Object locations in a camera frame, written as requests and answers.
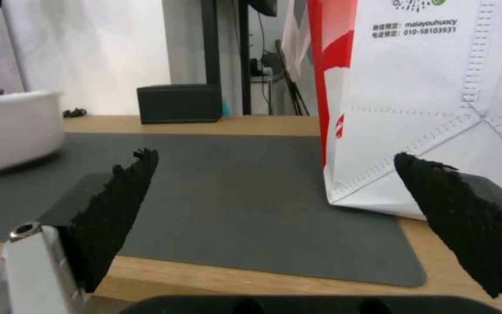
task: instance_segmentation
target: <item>white and red paper bag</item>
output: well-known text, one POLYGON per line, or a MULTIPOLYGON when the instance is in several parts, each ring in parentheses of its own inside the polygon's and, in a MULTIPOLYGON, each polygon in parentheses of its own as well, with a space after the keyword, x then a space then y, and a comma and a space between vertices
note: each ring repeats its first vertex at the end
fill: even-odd
POLYGON ((329 202, 423 219, 396 153, 502 186, 502 0, 309 0, 329 202))

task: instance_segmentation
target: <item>black speaker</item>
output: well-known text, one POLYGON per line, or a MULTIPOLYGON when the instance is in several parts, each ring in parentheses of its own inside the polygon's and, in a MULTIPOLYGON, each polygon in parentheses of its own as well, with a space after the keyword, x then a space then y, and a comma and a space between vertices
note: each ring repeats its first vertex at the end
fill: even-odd
POLYGON ((156 85, 137 88, 141 123, 212 123, 222 116, 215 84, 156 85))

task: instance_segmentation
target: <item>white bowl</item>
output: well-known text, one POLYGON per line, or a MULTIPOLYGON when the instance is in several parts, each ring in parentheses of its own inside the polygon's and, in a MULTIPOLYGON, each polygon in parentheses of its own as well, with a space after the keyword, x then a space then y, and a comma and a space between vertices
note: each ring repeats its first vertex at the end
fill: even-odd
POLYGON ((49 155, 64 143, 58 92, 0 96, 0 169, 49 155))

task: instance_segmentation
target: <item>black cable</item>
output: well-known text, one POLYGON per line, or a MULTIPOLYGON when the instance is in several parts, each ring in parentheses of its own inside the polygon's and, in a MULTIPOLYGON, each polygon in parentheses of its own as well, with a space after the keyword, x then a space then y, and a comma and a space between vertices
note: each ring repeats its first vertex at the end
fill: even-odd
POLYGON ((265 55, 265 28, 263 28, 263 20, 261 19, 261 14, 259 11, 257 11, 257 16, 259 17, 259 25, 261 26, 261 37, 263 38, 263 49, 261 50, 261 59, 259 60, 261 62, 261 92, 263 93, 263 98, 265 99, 265 102, 267 102, 267 105, 270 107, 271 106, 271 100, 267 99, 267 95, 265 95, 265 65, 263 64, 263 56, 265 55))

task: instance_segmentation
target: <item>wooden tabletop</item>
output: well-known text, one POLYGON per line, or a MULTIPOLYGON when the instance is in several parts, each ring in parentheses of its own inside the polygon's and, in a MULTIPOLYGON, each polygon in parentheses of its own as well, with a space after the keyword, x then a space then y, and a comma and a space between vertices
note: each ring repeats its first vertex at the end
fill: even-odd
MULTIPOLYGON (((247 116, 217 123, 141 125, 138 117, 91 116, 68 119, 68 132, 82 133, 184 133, 229 135, 291 135, 318 137, 313 117, 247 116)), ((502 310, 502 296, 490 298, 460 267, 456 257, 426 222, 400 218, 400 225, 424 270, 427 282, 419 288, 325 280, 197 266, 117 256, 96 295, 139 301, 171 294, 324 294, 324 295, 445 295, 479 300, 502 310)))

